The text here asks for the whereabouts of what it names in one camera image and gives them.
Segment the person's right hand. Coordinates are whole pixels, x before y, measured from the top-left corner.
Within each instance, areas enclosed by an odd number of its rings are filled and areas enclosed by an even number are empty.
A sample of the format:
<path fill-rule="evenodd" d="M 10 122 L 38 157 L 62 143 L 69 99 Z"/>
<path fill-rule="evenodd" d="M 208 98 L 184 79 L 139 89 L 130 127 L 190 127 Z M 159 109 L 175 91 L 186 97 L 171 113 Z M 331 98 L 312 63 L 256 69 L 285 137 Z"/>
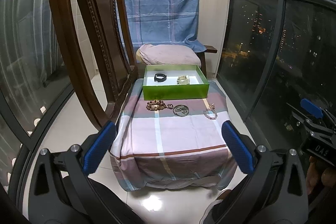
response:
<path fill-rule="evenodd" d="M 333 187 L 335 185 L 335 168 L 327 168 L 323 171 L 319 171 L 321 163 L 314 157 L 309 158 L 310 166 L 307 170 L 306 175 L 306 188 L 307 194 L 310 195 L 315 186 L 319 181 L 322 182 L 324 186 Z"/>

